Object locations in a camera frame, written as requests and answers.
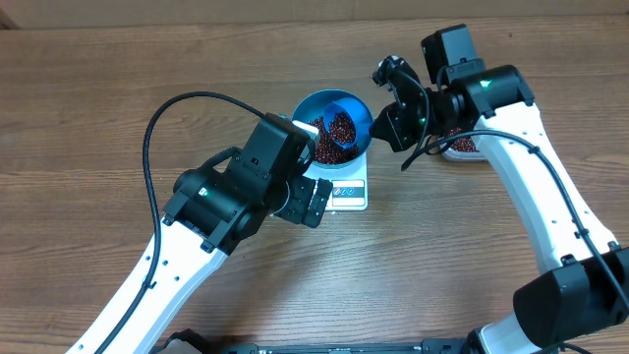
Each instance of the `blue bowl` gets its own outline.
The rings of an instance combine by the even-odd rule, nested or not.
[[[370,137],[369,134],[369,126],[373,123],[373,117],[367,106],[358,97],[348,91],[342,89],[324,89],[309,95],[297,106],[297,109],[295,109],[293,120],[310,123],[323,116],[326,109],[329,111],[329,109],[331,109],[330,107],[335,106],[342,107],[341,109],[346,110],[350,118],[355,121],[355,144],[358,146],[358,157],[360,157],[367,151],[367,148],[372,142],[372,137]],[[341,168],[351,164],[357,158],[336,165],[328,165],[315,161],[313,165],[323,168]]]

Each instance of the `blue scoop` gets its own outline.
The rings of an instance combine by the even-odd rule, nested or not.
[[[326,132],[329,133],[330,124],[339,113],[347,114],[354,123],[356,139],[351,143],[341,143],[332,139],[337,145],[342,148],[351,148],[357,142],[368,138],[370,125],[372,124],[372,116],[362,102],[352,97],[345,97],[328,104],[323,111],[323,124]]]

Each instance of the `wooden tabletop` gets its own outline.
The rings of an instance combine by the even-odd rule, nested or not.
[[[629,18],[419,20],[0,31],[0,352],[64,352],[126,278],[152,233],[141,147],[154,110],[208,89],[291,115],[345,89],[377,115],[369,75],[388,54],[427,84],[420,40],[461,22],[488,67],[526,77],[592,210],[629,244]],[[223,102],[172,107],[151,143],[158,202],[177,176],[242,146],[256,118]],[[165,336],[262,344],[467,335],[512,311],[538,276],[527,233],[486,163],[369,151],[370,207],[309,229],[268,220],[182,308]],[[629,324],[575,340],[626,353]]]

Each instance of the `wood grain surface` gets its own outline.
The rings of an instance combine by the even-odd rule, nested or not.
[[[0,0],[21,29],[622,15],[629,0]]]
[[[468,19],[488,66],[517,66],[582,195],[629,243],[627,16]],[[388,54],[427,84],[420,40],[461,21],[184,26],[0,32],[0,352],[60,353],[126,278],[152,232],[143,132],[166,99],[233,95],[292,114],[319,89],[346,89],[376,115],[393,100],[369,79]],[[151,143],[161,206],[176,177],[242,146],[254,116],[194,99]],[[373,142],[371,204],[318,229],[268,220],[190,298],[165,335],[262,344],[464,336],[512,311],[538,276],[522,222],[484,163]],[[629,325],[576,340],[626,353]]]

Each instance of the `beige wall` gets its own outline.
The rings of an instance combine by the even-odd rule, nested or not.
[[[0,0],[21,29],[605,15],[629,0]]]

